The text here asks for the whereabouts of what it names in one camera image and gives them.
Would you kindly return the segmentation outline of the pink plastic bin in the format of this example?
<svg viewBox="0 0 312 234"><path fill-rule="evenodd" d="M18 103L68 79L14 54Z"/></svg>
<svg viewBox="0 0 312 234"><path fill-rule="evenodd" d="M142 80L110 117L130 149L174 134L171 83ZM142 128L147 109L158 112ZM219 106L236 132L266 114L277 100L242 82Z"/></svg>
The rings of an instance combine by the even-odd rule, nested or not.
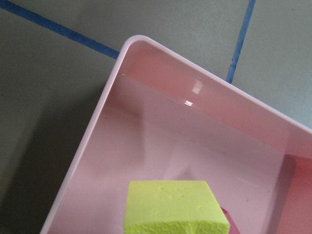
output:
<svg viewBox="0 0 312 234"><path fill-rule="evenodd" d="M205 180L242 234L268 226L312 131L142 35L124 43L41 229L120 234L131 180Z"/></svg>

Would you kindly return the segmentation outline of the red foam block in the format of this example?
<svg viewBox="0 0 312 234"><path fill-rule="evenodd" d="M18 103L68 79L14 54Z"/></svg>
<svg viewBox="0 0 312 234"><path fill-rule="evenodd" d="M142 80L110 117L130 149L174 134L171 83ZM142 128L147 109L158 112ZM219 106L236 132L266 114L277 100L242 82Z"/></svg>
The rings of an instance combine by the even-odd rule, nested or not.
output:
<svg viewBox="0 0 312 234"><path fill-rule="evenodd" d="M276 197L262 234L312 232L312 160L285 155L278 175Z"/></svg>

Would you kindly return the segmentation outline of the yellow foam block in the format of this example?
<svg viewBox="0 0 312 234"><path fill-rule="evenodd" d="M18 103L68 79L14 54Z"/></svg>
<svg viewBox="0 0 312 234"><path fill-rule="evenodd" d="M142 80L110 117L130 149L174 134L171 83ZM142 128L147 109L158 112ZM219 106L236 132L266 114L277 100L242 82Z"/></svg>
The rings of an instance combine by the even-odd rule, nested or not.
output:
<svg viewBox="0 0 312 234"><path fill-rule="evenodd" d="M131 181L126 234L227 234L230 223L203 180Z"/></svg>

